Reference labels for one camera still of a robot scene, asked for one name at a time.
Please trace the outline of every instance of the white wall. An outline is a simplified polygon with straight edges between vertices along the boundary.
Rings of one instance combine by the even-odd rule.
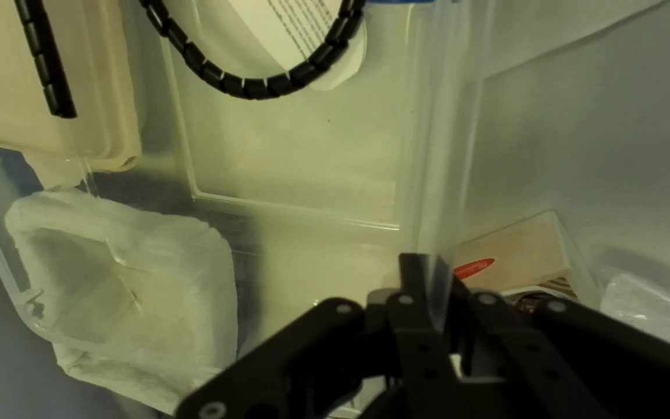
[[[469,235],[559,210],[599,281],[670,289],[670,3],[488,81]]]
[[[0,419],[121,419],[116,401],[67,379],[52,347],[36,338],[13,309],[0,285]]]

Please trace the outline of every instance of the beige plastic surface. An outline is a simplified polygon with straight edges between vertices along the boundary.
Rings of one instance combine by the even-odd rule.
[[[121,170],[141,154],[121,3],[45,0],[79,117],[52,117],[13,0],[0,0],[0,147]]]

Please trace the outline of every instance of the cable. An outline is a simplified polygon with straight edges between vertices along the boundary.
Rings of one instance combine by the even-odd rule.
[[[266,80],[244,80],[230,75],[214,65],[188,35],[171,16],[163,0],[141,0],[146,10],[146,16],[160,37],[168,37],[171,44],[182,54],[186,65],[213,89],[224,91],[244,99],[270,99],[279,96],[295,94],[310,86],[315,80],[327,75],[350,49],[352,37],[359,33],[364,22],[366,0],[343,0],[341,13],[334,22],[323,44],[315,54],[295,65],[288,73],[266,77]]]

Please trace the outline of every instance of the red tab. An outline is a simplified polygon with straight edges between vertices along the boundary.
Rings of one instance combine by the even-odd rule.
[[[479,274],[481,269],[491,268],[497,264],[497,258],[479,258],[466,266],[455,268],[455,280],[466,281],[476,274]]]

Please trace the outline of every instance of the mounting screw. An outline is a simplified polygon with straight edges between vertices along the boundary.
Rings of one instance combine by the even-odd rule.
[[[412,295],[400,295],[399,303],[400,306],[412,306],[414,300],[412,300]]]
[[[566,311],[566,309],[567,309],[567,306],[566,306],[564,300],[549,300],[548,307],[549,307],[552,311]]]
[[[337,309],[335,309],[337,314],[352,314],[353,311],[353,307],[352,306],[337,306]]]
[[[203,404],[199,414],[199,419],[224,419],[224,417],[225,417],[225,404],[219,401]]]
[[[485,303],[485,306],[497,306],[498,303],[498,299],[493,293],[479,293],[478,300]]]

